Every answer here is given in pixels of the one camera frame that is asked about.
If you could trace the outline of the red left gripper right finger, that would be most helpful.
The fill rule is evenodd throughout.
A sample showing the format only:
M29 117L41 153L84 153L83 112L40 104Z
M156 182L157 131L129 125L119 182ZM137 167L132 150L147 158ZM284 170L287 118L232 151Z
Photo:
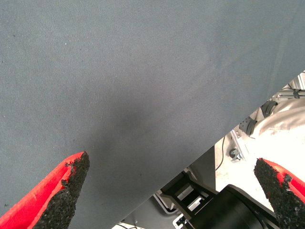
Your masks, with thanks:
M254 174L269 200L281 229L305 227L305 182L283 166L259 158Z

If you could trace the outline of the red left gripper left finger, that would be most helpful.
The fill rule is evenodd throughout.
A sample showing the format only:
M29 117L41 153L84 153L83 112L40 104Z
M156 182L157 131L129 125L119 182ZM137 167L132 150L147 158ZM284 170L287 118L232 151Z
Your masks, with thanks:
M0 218L2 229L67 229L90 167L82 151L60 162Z

